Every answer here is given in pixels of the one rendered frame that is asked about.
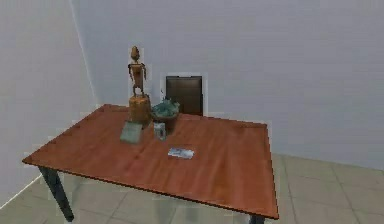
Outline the dark brown chair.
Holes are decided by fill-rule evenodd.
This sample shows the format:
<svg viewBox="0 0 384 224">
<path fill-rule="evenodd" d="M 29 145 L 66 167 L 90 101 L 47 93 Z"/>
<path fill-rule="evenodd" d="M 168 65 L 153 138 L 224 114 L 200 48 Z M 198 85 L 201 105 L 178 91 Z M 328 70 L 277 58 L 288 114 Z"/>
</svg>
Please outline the dark brown chair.
<svg viewBox="0 0 384 224">
<path fill-rule="evenodd" d="M 166 98 L 180 104 L 184 114 L 203 115 L 203 88 L 201 76 L 167 76 Z"/>
</svg>

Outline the green plant in dark pot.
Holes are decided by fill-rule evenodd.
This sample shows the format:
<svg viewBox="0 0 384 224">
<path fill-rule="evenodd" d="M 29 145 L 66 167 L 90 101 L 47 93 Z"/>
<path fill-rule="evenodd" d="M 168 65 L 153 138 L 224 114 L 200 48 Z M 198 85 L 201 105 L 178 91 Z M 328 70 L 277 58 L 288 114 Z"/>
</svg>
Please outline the green plant in dark pot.
<svg viewBox="0 0 384 224">
<path fill-rule="evenodd" d="M 151 116 L 155 123 L 164 123 L 168 134 L 172 133 L 179 115 L 180 104 L 172 99 L 164 98 L 151 108 Z"/>
</svg>

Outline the small grey-green can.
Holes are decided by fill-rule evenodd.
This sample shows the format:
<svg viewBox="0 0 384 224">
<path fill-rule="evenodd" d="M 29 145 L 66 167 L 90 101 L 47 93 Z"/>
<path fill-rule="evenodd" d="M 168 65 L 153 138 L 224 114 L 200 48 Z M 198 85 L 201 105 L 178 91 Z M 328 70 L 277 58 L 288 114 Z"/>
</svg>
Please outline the small grey-green can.
<svg viewBox="0 0 384 224">
<path fill-rule="evenodd" d="M 166 139 L 166 129 L 164 123 L 154 123 L 154 132 L 155 135 L 162 141 Z"/>
</svg>

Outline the red-brown wooden table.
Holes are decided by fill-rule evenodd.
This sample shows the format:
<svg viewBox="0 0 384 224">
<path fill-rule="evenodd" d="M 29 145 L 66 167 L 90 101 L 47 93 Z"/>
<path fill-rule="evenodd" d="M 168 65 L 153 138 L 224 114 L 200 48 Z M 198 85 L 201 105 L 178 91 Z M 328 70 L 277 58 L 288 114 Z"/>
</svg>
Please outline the red-brown wooden table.
<svg viewBox="0 0 384 224">
<path fill-rule="evenodd" d="M 139 143 L 120 140 L 129 108 L 105 104 L 24 158 L 58 171 L 277 219 L 268 128 L 264 124 L 181 114 L 164 141 L 151 127 Z M 191 159 L 168 155 L 194 151 Z"/>
</svg>

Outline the brown wooden figure statue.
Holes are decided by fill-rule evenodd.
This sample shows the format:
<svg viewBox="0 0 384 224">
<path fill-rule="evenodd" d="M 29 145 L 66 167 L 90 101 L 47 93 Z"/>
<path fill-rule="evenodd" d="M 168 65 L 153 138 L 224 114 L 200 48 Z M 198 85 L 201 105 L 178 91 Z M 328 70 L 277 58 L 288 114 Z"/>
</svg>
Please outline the brown wooden figure statue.
<svg viewBox="0 0 384 224">
<path fill-rule="evenodd" d="M 130 119 L 132 122 L 146 126 L 150 123 L 150 98 L 144 92 L 147 69 L 146 65 L 140 61 L 140 52 L 136 46 L 131 49 L 131 59 L 132 61 L 127 65 L 133 93 L 129 99 Z"/>
</svg>

